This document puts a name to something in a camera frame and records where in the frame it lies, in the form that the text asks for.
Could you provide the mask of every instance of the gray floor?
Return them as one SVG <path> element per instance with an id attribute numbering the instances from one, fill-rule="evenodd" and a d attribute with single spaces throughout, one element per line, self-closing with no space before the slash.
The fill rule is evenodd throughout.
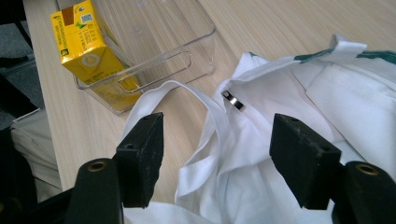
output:
<path id="1" fill-rule="evenodd" d="M 28 32 L 26 21 L 23 21 L 22 25 Z M 0 25 L 0 36 L 0 57 L 16 58 L 29 54 L 33 55 L 32 49 L 30 49 L 14 24 Z M 6 74 L 5 77 L 29 97 L 34 105 L 39 108 L 45 107 L 35 66 L 16 73 Z M 12 120 L 14 119 L 9 114 L 0 111 L 0 130 L 12 124 Z"/>

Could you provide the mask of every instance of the white fold of cloth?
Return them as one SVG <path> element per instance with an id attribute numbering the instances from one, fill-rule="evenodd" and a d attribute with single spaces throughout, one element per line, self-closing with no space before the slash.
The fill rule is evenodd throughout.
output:
<path id="1" fill-rule="evenodd" d="M 126 219 L 332 223 L 332 202 L 325 211 L 300 208 L 276 170 L 269 156 L 275 113 L 303 121 L 333 143 L 342 151 L 341 163 L 368 161 L 396 179 L 396 76 L 389 72 L 396 66 L 382 59 L 356 58 L 363 44 L 349 45 L 342 39 L 337 43 L 333 54 L 338 56 L 307 63 L 294 57 L 268 62 L 244 53 L 233 76 L 219 84 L 212 98 L 175 81 L 143 94 L 124 134 L 175 87 L 191 91 L 208 113 L 195 153 L 179 170 L 175 204 L 151 202 L 153 209 L 125 209 Z M 234 108 L 222 96 L 224 91 L 245 108 Z"/>
<path id="2" fill-rule="evenodd" d="M 50 125 L 45 109 L 16 119 L 11 125 L 12 142 L 28 161 L 35 177 L 37 200 L 43 202 L 62 192 Z"/>

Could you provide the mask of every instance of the green trim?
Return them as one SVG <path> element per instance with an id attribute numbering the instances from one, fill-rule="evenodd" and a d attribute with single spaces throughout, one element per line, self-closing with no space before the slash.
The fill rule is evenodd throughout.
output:
<path id="1" fill-rule="evenodd" d="M 396 64 L 396 52 L 390 50 L 364 51 L 362 54 L 358 55 L 357 58 L 380 58 L 388 63 Z"/>
<path id="2" fill-rule="evenodd" d="M 250 57 L 257 57 L 257 54 L 255 54 L 255 53 L 253 53 L 253 52 L 249 52 L 249 54 L 250 54 Z"/>
<path id="3" fill-rule="evenodd" d="M 323 51 L 320 51 L 320 52 L 314 53 L 314 54 L 299 55 L 299 56 L 295 56 L 294 60 L 301 61 L 301 63 L 307 63 L 313 59 L 316 59 L 316 58 L 321 57 L 325 54 L 331 53 L 332 51 L 333 51 L 333 49 L 325 49 Z"/>
<path id="4" fill-rule="evenodd" d="M 314 54 L 299 55 L 299 56 L 295 56 L 294 60 L 301 61 L 301 63 L 307 63 L 325 54 L 332 53 L 332 51 L 333 49 L 325 49 L 323 51 Z M 396 52 L 391 50 L 364 51 L 362 54 L 359 54 L 356 58 L 367 58 L 367 59 L 380 58 L 384 61 L 387 61 L 388 63 L 396 64 Z"/>

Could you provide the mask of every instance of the clear plastic container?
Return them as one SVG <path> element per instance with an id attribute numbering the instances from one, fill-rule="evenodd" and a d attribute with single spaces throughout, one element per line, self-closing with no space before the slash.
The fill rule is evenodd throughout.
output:
<path id="1" fill-rule="evenodd" d="M 65 8 L 76 2 L 58 0 L 58 6 Z M 114 113 L 129 110 L 135 103 L 131 100 L 117 104 L 117 99 L 136 98 L 166 80 L 188 83 L 213 72 L 216 26 L 197 0 L 93 3 L 133 65 L 91 85 L 84 85 L 77 78 L 76 84 Z M 132 77 L 138 79 L 138 86 L 128 90 L 122 83 Z"/>

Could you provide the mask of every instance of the table surface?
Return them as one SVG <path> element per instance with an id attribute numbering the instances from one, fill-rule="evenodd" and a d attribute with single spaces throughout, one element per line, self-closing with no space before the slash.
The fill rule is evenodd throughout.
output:
<path id="1" fill-rule="evenodd" d="M 247 51 L 268 60 L 314 53 L 329 47 L 333 34 L 366 43 L 368 49 L 396 50 L 394 0 L 200 0 L 200 3 L 217 26 L 216 70 L 191 85 L 208 95 L 231 76 L 241 54 Z M 50 14 L 57 10 L 55 1 L 24 0 L 24 6 L 63 189 L 70 189 L 80 165 L 114 155 L 129 113 L 120 116 L 111 113 L 78 90 L 71 74 L 60 65 L 50 24 Z M 165 114 L 165 153 L 152 200 L 172 203 L 177 170 L 198 144 L 206 110 L 190 93 L 176 89 L 156 111 Z"/>

